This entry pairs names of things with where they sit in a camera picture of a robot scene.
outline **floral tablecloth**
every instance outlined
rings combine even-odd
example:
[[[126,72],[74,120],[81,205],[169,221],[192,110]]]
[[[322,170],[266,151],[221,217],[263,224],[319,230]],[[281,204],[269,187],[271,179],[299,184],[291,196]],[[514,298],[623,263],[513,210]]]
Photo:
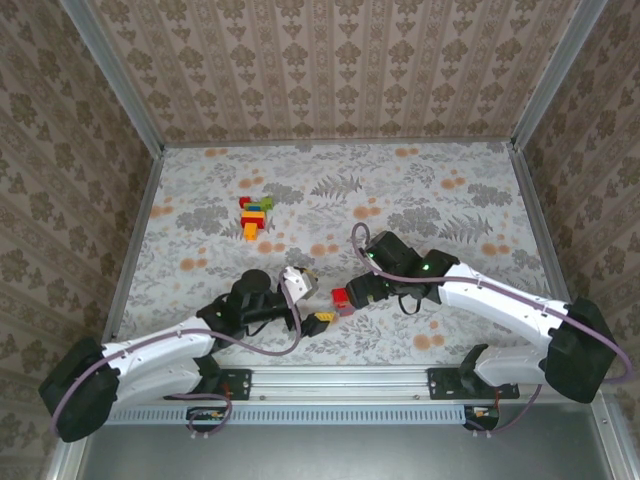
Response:
[[[240,226],[241,196],[274,199],[253,243]],[[393,230],[420,254],[438,248],[490,277],[548,295],[504,143],[168,149],[119,338],[193,315],[249,268],[275,282],[285,265],[309,267],[320,290],[301,305],[303,318],[331,310],[331,289],[364,272],[349,242],[356,221],[372,234]],[[249,341],[282,350],[292,338],[278,320]],[[485,342],[523,340],[429,302],[408,317],[391,299],[339,319],[285,357],[234,346],[216,358],[224,365],[458,363]]]

